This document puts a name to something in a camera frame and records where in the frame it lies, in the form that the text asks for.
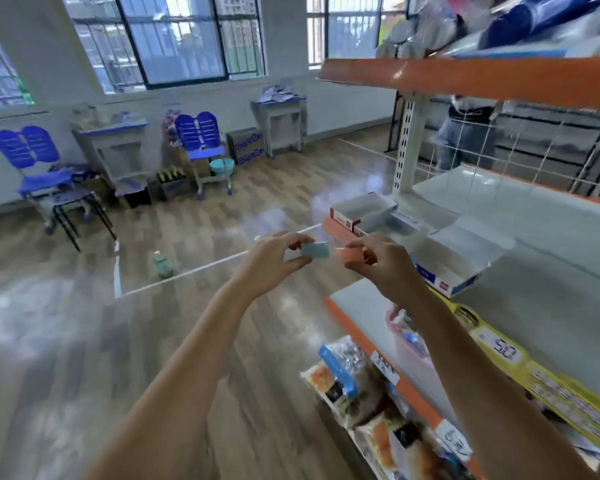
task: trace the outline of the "orange paper piece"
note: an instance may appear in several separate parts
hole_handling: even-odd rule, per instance
[[[343,264],[365,261],[365,254],[362,248],[337,248],[336,253],[338,254],[340,262]]]

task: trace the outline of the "white price label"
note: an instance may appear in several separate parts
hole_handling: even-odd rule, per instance
[[[391,367],[391,364],[388,363],[386,359],[382,357],[382,355],[378,354],[377,350],[371,354],[371,361],[376,364],[376,367],[380,369],[380,372],[384,374],[384,377],[389,379],[391,384],[394,386],[398,384],[398,381],[400,380],[400,374],[398,374],[398,372]]]
[[[485,326],[481,326],[475,330],[472,335],[480,340],[483,344],[488,345],[494,352],[508,362],[518,364],[525,357],[525,353],[522,352],[522,350],[509,343],[496,332],[488,329]]]
[[[471,460],[473,450],[463,434],[449,421],[443,419],[436,428],[436,434],[462,462],[466,463]]]

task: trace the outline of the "shelf post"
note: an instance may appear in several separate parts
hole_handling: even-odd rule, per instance
[[[411,190],[429,111],[430,97],[426,94],[405,93],[404,99],[398,158],[393,175],[394,196]]]

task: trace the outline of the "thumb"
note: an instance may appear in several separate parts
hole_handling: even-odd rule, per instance
[[[367,263],[357,262],[357,261],[349,261],[346,262],[344,267],[355,271],[360,276],[368,279],[369,281],[375,282],[374,278],[376,277],[376,269],[373,266],[369,266]]]
[[[289,259],[289,261],[286,261],[285,263],[285,270],[287,272],[287,275],[295,273],[299,269],[311,263],[311,261],[313,261],[313,259],[309,256],[302,256],[299,258]]]

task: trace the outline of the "forearm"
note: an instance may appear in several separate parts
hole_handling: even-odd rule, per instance
[[[160,480],[185,473],[250,303],[236,283],[229,282],[216,293],[86,479]]]
[[[430,291],[405,303],[463,432],[491,480],[597,479]]]

